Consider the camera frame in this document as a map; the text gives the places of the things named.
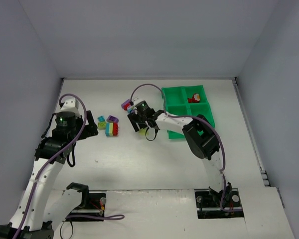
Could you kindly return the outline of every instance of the green container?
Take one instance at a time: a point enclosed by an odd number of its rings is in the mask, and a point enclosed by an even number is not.
[[[203,86],[180,86],[162,88],[166,97],[166,110],[177,116],[204,115],[209,123],[215,127],[215,121]],[[200,95],[199,103],[188,103],[187,98],[192,98],[195,93]],[[168,131],[169,139],[184,138],[184,135]]]

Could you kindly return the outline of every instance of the white table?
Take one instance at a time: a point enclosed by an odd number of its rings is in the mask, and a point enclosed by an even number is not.
[[[204,85],[216,129],[225,145],[225,174],[238,188],[245,218],[199,220],[193,189],[208,188],[200,159],[184,140],[171,141],[159,132],[153,142],[135,133],[121,103],[142,83],[160,87]],[[99,135],[77,143],[77,165],[64,165],[50,203],[70,182],[108,190],[105,215],[125,214],[117,222],[74,223],[74,239],[293,239],[276,188],[266,188],[230,80],[66,80],[61,94],[74,93],[94,118],[119,118],[119,136]],[[157,89],[140,88],[140,96],[155,110],[162,108]],[[59,229],[55,238],[59,238]],[[68,238],[70,227],[64,226]]]

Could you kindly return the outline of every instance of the purple block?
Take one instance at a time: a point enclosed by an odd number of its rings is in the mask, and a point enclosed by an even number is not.
[[[107,122],[111,122],[111,123],[118,123],[119,122],[119,119],[114,117],[114,116],[109,116],[107,119],[106,119]]]
[[[128,104],[130,102],[130,99],[127,99],[123,104],[121,104],[122,109],[124,109],[124,105]]]

